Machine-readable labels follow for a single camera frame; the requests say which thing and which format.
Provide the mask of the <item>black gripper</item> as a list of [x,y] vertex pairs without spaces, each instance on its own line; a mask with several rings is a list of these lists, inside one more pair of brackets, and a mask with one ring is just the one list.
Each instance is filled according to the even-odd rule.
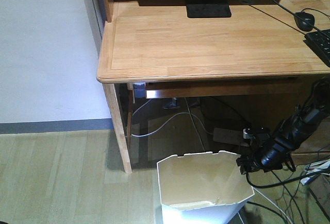
[[242,175],[259,170],[265,173],[280,170],[283,164],[295,172],[295,164],[290,155],[293,149],[293,143],[284,137],[269,138],[254,153],[239,157],[236,163]]

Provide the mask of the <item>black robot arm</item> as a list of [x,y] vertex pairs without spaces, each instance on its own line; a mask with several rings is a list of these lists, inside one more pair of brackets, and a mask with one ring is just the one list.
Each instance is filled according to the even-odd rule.
[[257,148],[251,154],[242,155],[236,160],[243,175],[255,171],[279,170],[285,164],[292,172],[295,165],[291,152],[295,151],[329,116],[329,77],[314,82],[311,94],[302,106],[286,120],[281,121],[274,132],[268,128],[246,128],[243,138],[255,142]]

